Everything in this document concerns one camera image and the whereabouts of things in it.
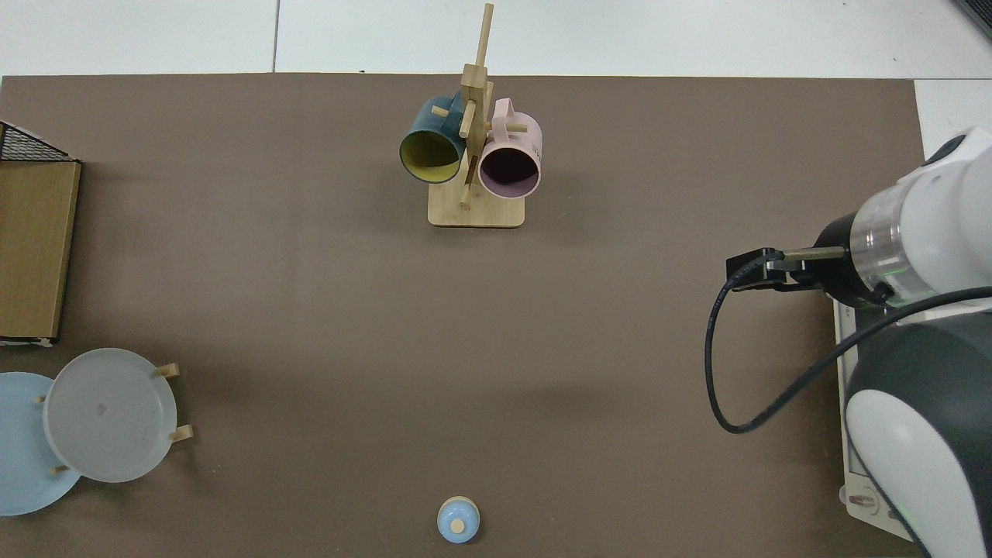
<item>small blue object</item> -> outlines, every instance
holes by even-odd
[[[45,396],[52,381],[37,374],[0,374],[0,516],[37,511],[65,495],[79,473],[62,465],[45,438]]]
[[[479,508],[465,496],[448,498],[437,512],[437,530],[448,542],[467,542],[479,532]]]

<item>mug handle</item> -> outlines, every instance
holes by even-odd
[[[510,132],[507,131],[506,126],[509,123],[508,120],[514,115],[513,112],[513,102],[509,97],[496,99],[496,104],[493,108],[493,139],[498,142],[510,141]]]

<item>mug rack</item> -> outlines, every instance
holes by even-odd
[[[461,165],[454,178],[431,184],[428,190],[428,221],[434,226],[513,228],[524,223],[523,198],[499,198],[478,182],[479,158],[491,125],[486,117],[491,109],[493,82],[488,80],[485,61],[492,17],[493,5],[486,4],[475,64],[466,64],[461,73],[461,98],[465,107],[458,131],[465,139]],[[443,109],[434,108],[435,114],[439,111]]]

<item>plate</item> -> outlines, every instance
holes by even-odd
[[[0,373],[0,515],[37,511],[63,497],[79,480],[62,465],[45,439],[45,395],[52,380],[28,372]]]
[[[45,435],[63,463],[105,483],[133,481],[169,452],[176,399],[165,378],[124,349],[96,349],[56,376]]]

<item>black cable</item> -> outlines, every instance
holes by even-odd
[[[900,320],[904,320],[913,314],[930,310],[938,306],[944,306],[956,302],[964,302],[967,300],[992,298],[992,287],[977,287],[974,289],[964,289],[961,291],[936,295],[907,305],[898,310],[891,311],[886,314],[885,318],[882,320],[855,332],[845,340],[841,341],[831,352],[817,361],[813,366],[810,366],[809,369],[803,373],[803,375],[796,378],[796,380],[789,387],[787,387],[786,390],[783,391],[771,405],[769,405],[764,411],[758,413],[758,415],[753,419],[743,424],[731,424],[727,421],[726,417],[723,416],[723,412],[720,410],[720,405],[716,400],[716,390],[713,387],[713,334],[716,331],[716,317],[720,313],[720,307],[723,306],[723,299],[727,297],[727,294],[737,285],[742,277],[770,261],[781,260],[783,257],[784,254],[781,251],[771,252],[748,262],[738,269],[737,272],[727,279],[727,282],[723,285],[723,288],[720,289],[719,294],[716,295],[716,301],[713,303],[713,309],[709,313],[709,321],[706,324],[706,343],[704,346],[705,355],[703,357],[703,366],[705,367],[706,373],[706,392],[709,395],[709,407],[713,411],[713,416],[716,417],[716,422],[720,423],[723,430],[726,430],[731,434],[745,434],[765,424],[768,419],[772,418],[776,413],[782,410],[782,408],[785,407],[797,393],[802,391],[807,384],[822,374],[823,371],[826,370],[832,363],[836,362],[836,360],[840,358],[842,354],[847,352],[848,349],[874,336],[888,326],[891,326]]]

